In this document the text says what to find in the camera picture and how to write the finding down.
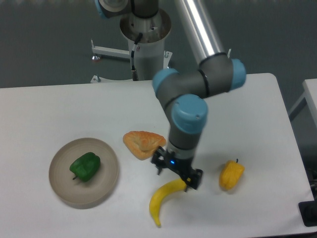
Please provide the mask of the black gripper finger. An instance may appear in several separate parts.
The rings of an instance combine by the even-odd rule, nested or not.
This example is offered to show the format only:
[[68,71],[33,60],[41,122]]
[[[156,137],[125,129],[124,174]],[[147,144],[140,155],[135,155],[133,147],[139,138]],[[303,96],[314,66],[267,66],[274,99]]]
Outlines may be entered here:
[[187,192],[187,190],[190,188],[197,190],[202,182],[202,178],[203,178],[202,170],[191,169],[189,175],[186,176],[186,178],[184,179],[184,182],[186,183],[186,187],[184,191]]
[[159,146],[152,156],[151,163],[154,164],[157,168],[157,175],[160,175],[162,170],[166,168],[166,163],[164,161],[165,155],[165,150],[161,146]]

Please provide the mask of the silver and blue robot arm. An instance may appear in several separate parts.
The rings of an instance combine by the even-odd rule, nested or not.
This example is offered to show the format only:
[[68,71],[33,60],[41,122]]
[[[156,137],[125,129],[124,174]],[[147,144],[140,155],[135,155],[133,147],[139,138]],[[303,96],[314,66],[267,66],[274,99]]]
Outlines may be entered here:
[[164,41],[171,21],[157,0],[95,1],[101,17],[120,16],[120,30],[129,49],[92,46],[92,51],[97,57],[129,59],[133,81],[152,81],[170,124],[167,147],[154,152],[152,163],[159,171],[170,169],[187,187],[197,189],[203,172],[191,164],[207,122],[205,98],[242,87],[246,69],[224,51],[202,0],[177,0],[175,5],[198,64],[196,71],[180,74],[168,68]]

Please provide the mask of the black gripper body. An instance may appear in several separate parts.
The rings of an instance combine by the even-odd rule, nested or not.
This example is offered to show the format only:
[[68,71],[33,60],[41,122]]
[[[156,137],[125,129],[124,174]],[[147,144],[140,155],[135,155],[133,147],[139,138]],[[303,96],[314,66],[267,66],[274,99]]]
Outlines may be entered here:
[[191,164],[193,161],[193,157],[189,157],[186,159],[176,158],[174,152],[166,152],[164,156],[164,162],[166,167],[178,174],[180,178],[185,182],[193,182],[195,170],[192,168]]

